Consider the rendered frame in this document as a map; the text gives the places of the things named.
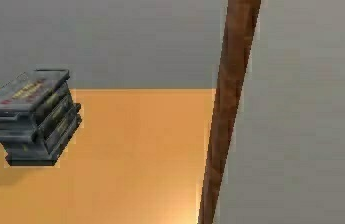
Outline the dark grey book red print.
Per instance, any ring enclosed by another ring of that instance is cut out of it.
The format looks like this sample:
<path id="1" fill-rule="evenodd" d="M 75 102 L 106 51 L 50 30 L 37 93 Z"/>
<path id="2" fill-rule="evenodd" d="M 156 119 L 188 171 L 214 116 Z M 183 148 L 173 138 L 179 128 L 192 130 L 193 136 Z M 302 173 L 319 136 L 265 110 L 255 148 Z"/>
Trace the dark grey book red print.
<path id="1" fill-rule="evenodd" d="M 69 78 L 68 69 L 36 69 L 18 75 L 0 88 L 0 121 L 32 113 Z"/>

